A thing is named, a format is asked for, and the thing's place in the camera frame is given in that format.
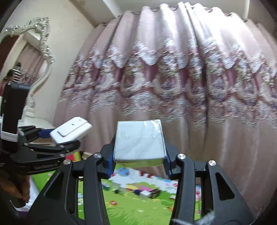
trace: finger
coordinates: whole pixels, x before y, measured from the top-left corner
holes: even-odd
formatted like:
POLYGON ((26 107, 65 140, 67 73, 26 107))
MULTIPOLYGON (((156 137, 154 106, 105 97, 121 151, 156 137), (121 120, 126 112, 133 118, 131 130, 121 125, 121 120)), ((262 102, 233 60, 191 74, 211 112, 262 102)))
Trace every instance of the finger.
POLYGON ((23 194, 23 195, 22 195, 22 199, 23 199, 26 203, 28 203, 28 202, 29 202, 29 199, 30 199, 30 193, 28 192, 28 193, 26 193, 26 194, 23 194))
POLYGON ((1 177, 0 185, 1 185, 2 189, 5 192, 9 193, 11 196, 16 197, 16 198, 22 198, 18 189, 10 180, 7 180, 7 179, 1 177))
POLYGON ((29 182, 29 176, 25 177, 24 182, 21 184, 21 190, 22 194, 26 194, 30 190, 30 182, 29 182))

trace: plastic wrap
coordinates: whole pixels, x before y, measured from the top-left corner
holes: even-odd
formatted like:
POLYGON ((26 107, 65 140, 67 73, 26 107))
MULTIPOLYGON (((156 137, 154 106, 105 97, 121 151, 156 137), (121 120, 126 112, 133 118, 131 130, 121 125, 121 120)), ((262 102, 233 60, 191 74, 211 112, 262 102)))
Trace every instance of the plastic wrap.
MULTIPOLYGON (((195 221, 194 224, 195 225, 210 225, 212 223, 212 221, 214 220, 214 218, 215 218, 214 212, 210 212, 207 215, 205 215, 203 218, 195 221)), ((193 225, 191 223, 182 221, 180 219, 172 219, 172 221, 179 225, 193 225)))
POLYGON ((117 123, 114 161, 126 167, 162 164, 166 157, 161 121, 120 121, 117 123))

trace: lace curtain trim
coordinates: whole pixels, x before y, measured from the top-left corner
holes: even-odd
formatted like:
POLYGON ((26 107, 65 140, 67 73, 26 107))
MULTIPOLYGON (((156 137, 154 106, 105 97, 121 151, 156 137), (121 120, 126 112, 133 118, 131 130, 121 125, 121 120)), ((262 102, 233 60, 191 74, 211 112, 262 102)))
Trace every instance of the lace curtain trim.
MULTIPOLYGON (((206 121, 205 89, 200 85, 203 62, 196 42, 190 40, 188 46, 189 55, 185 55, 176 51, 174 41, 170 39, 165 40, 157 51, 148 51, 137 42, 128 56, 121 55, 112 45, 105 58, 93 48, 87 57, 80 54, 75 61, 60 100, 70 99, 71 107, 88 104, 92 100, 91 111, 108 105, 121 106, 122 114, 147 109, 165 121, 185 116, 195 127, 199 127, 206 121), (152 81, 146 81, 141 60, 148 65, 158 65, 158 73, 152 81), (118 68, 125 67, 119 82, 114 78, 113 62, 118 68), (91 77, 93 65, 100 69, 101 79, 97 81, 91 77), (182 86, 179 74, 183 68, 188 68, 189 73, 185 86, 182 86), (120 102, 125 102, 127 106, 123 107, 120 102)), ((202 43, 202 50, 210 120, 222 124, 226 118, 233 117, 252 129, 257 121, 263 119, 277 129, 277 120, 273 119, 277 113, 277 99, 276 94, 272 94, 275 90, 276 61, 266 63, 260 50, 248 59, 238 43, 232 46, 229 53, 221 53, 212 37, 202 43), (231 87, 225 69, 232 67, 237 72, 237 78, 231 87), (260 91, 254 79, 258 71, 263 80, 260 91)))
POLYGON ((221 54, 212 38, 202 46, 207 66, 209 120, 223 124, 227 118, 234 118, 249 129, 258 121, 265 121, 277 130, 276 60, 267 63, 260 50, 248 59, 235 44, 226 63, 226 54, 221 54), (237 72, 234 86, 230 85, 225 70, 231 68, 230 65, 237 72), (256 73, 262 79, 259 91, 256 73))

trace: person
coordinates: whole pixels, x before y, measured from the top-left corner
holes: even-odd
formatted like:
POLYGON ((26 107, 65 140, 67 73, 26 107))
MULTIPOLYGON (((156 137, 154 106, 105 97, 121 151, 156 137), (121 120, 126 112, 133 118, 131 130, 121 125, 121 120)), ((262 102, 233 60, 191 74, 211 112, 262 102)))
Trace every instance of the person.
POLYGON ((30 198, 29 179, 30 176, 24 177, 24 182, 21 184, 21 192, 19 192, 14 183, 2 176, 0 176, 0 186, 5 192, 9 193, 11 196, 16 198, 22 198, 26 203, 28 203, 30 198))
POLYGON ((22 71, 21 71, 21 63, 18 62, 16 66, 12 69, 14 71, 14 76, 13 76, 13 82, 18 83, 20 81, 22 71))
POLYGON ((7 76, 3 79, 1 87, 0 87, 0 96, 3 97, 4 89, 7 82, 12 81, 14 76, 13 70, 9 70, 7 76))

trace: black handle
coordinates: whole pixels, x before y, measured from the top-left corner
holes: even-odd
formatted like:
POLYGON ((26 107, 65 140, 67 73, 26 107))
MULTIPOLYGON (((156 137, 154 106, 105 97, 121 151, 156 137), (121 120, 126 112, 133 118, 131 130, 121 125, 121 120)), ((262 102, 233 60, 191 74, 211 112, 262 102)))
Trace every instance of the black handle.
POLYGON ((84 212, 87 225, 110 225, 97 165, 103 160, 101 153, 87 158, 84 164, 84 212))
POLYGON ((216 216, 212 225, 251 224, 254 219, 249 207, 220 166, 215 161, 209 161, 206 171, 211 181, 213 211, 216 216))
POLYGON ((74 164, 81 168, 83 161, 73 163, 71 160, 65 160, 55 171, 27 214, 29 224, 84 224, 83 220, 76 217, 75 212, 78 178, 74 176, 74 164))
POLYGON ((194 161, 185 154, 176 156, 176 163, 181 167, 182 174, 176 193, 172 219, 193 223, 195 208, 195 167, 194 161))
POLYGON ((47 153, 69 153, 77 150, 80 147, 79 140, 72 140, 64 143, 57 144, 55 146, 46 146, 40 144, 24 143, 24 146, 32 149, 35 152, 47 152, 47 153))

